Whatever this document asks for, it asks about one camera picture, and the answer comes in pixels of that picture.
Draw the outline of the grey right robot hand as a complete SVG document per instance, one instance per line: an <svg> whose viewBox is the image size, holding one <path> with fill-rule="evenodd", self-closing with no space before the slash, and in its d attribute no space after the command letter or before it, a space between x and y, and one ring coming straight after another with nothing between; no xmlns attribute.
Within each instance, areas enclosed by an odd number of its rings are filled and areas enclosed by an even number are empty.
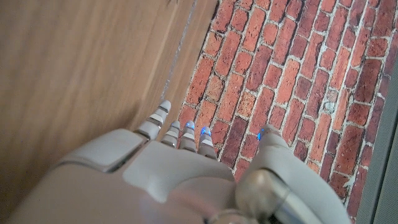
<svg viewBox="0 0 398 224"><path fill-rule="evenodd" d="M349 223L335 191L273 126L241 178L216 158L211 131L173 122L163 101L135 131L116 129L60 159L9 223Z"/></svg>

